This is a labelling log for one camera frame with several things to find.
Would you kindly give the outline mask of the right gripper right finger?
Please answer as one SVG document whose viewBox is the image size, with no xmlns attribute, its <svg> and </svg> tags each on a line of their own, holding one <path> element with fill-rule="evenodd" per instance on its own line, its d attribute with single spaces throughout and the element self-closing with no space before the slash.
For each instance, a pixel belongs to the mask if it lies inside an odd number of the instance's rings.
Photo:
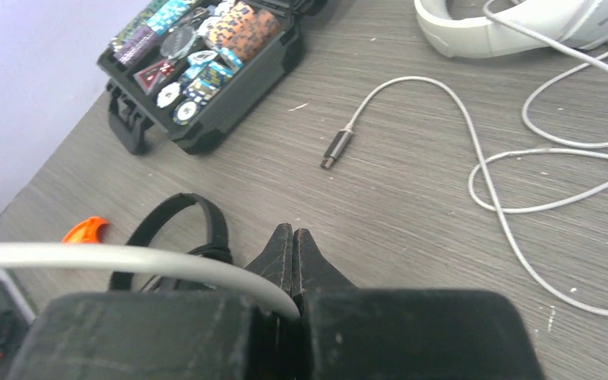
<svg viewBox="0 0 608 380">
<path fill-rule="evenodd" d="M 526 326 L 505 296 L 479 289 L 360 288 L 293 238 L 303 379 L 543 379 Z"/>
</svg>

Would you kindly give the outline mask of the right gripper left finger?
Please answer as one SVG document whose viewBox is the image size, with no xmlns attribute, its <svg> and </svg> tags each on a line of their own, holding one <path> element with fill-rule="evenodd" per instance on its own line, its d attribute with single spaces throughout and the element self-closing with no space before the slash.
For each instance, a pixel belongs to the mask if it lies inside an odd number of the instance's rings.
<svg viewBox="0 0 608 380">
<path fill-rule="evenodd" d="M 106 291 L 51 300 L 9 379 L 289 379 L 293 324 L 243 291 Z"/>
</svg>

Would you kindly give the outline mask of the black wired headphones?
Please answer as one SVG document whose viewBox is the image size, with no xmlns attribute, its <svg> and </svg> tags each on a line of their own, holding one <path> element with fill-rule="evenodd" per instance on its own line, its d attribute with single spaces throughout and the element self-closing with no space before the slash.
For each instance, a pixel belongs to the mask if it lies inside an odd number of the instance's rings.
<svg viewBox="0 0 608 380">
<path fill-rule="evenodd" d="M 229 231 L 221 209 L 195 193 L 179 192 L 160 202 L 138 200 L 128 214 L 114 214 L 118 225 L 109 241 L 120 245 L 169 250 L 233 264 Z M 109 291 L 214 291 L 217 287 L 164 275 L 115 270 Z"/>
</svg>

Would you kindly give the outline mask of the white grey headphones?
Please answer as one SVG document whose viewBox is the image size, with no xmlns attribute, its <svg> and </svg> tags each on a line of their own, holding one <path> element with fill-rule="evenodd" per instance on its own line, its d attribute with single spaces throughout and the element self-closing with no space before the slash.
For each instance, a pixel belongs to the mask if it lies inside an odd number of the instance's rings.
<svg viewBox="0 0 608 380">
<path fill-rule="evenodd" d="M 0 268 L 81 268 L 150 273 L 243 291 L 289 321 L 301 314 L 291 297 L 266 279 L 223 262 L 138 246 L 0 243 Z"/>
</svg>

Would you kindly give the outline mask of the white headphones at back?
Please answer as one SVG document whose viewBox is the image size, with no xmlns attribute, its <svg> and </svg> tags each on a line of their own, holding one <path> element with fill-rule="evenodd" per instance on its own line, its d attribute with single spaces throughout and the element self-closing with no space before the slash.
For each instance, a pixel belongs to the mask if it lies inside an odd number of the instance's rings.
<svg viewBox="0 0 608 380">
<path fill-rule="evenodd" d="M 547 51 L 433 59 L 384 76 L 351 118 L 361 146 L 323 176 L 339 196 L 385 196 L 374 226 L 446 250 L 474 287 L 608 317 L 608 72 L 561 71 Z"/>
</svg>

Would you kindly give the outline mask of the orange curved plastic piece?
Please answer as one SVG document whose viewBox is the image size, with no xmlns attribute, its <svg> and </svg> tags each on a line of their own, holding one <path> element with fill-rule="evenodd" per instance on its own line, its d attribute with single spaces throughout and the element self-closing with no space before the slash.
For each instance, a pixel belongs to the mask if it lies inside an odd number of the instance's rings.
<svg viewBox="0 0 608 380">
<path fill-rule="evenodd" d="M 92 216 L 73 227 L 62 239 L 62 243 L 100 244 L 102 229 L 109 221 L 100 216 Z"/>
</svg>

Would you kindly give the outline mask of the black poker chip case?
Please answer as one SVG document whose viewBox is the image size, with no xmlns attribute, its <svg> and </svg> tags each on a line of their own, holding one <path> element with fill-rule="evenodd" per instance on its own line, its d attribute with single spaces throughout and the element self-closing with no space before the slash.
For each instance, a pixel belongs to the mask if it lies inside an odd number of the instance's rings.
<svg viewBox="0 0 608 380">
<path fill-rule="evenodd" d="M 153 1 L 99 56 L 108 124 L 134 155 L 162 127 L 188 154 L 217 148 L 301 61 L 322 1 Z"/>
</svg>

